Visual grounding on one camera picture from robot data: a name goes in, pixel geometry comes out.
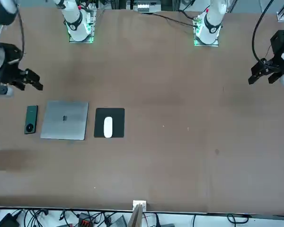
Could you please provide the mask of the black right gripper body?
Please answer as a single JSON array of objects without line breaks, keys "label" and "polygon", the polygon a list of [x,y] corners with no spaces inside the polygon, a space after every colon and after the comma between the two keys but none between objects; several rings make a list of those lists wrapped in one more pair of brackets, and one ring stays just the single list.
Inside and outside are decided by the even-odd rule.
[{"label": "black right gripper body", "polygon": [[22,51],[13,44],[0,43],[0,95],[11,95],[15,79],[21,79],[19,59]]}]

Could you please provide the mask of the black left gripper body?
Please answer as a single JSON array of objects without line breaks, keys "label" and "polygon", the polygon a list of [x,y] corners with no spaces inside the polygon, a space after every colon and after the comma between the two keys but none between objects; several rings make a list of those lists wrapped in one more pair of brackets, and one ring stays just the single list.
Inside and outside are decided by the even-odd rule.
[{"label": "black left gripper body", "polygon": [[270,39],[273,57],[266,63],[284,74],[284,30],[278,30]]}]

